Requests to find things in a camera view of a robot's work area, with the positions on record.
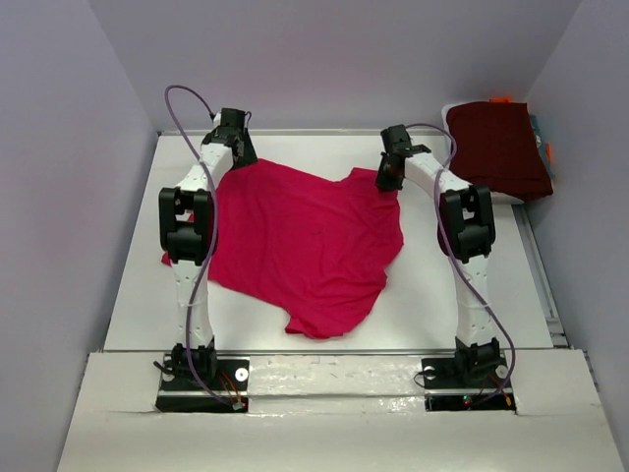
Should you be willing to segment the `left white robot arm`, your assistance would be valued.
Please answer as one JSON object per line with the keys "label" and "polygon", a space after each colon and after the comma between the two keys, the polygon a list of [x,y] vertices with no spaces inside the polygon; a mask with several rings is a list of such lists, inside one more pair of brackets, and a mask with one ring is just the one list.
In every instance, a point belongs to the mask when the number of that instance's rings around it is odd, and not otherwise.
{"label": "left white robot arm", "polygon": [[197,162],[158,194],[160,245],[173,269],[178,337],[165,363],[168,374],[197,388],[212,385],[218,361],[207,302],[209,259],[217,246],[216,188],[226,174],[257,162],[249,113],[224,108],[194,150]]}

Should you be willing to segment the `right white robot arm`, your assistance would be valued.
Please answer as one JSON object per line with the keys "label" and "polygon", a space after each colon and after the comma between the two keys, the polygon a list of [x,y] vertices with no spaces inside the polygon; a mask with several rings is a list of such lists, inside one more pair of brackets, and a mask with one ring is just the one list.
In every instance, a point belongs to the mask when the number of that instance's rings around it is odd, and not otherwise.
{"label": "right white robot arm", "polygon": [[437,242],[455,281],[457,328],[450,357],[426,358],[420,371],[429,389],[480,388],[503,364],[494,312],[488,303],[487,268],[496,239],[490,189],[472,184],[414,144],[405,125],[380,132],[383,152],[375,184],[385,192],[412,182],[432,197]]}

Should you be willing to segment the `pink t-shirt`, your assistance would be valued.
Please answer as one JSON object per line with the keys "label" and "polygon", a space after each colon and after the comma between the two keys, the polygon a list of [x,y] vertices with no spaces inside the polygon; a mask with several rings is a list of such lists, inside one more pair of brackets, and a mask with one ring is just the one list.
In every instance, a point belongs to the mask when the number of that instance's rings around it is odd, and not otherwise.
{"label": "pink t-shirt", "polygon": [[404,244],[398,196],[374,181],[364,168],[329,181],[264,159],[228,172],[208,279],[283,309],[290,334],[349,333]]}

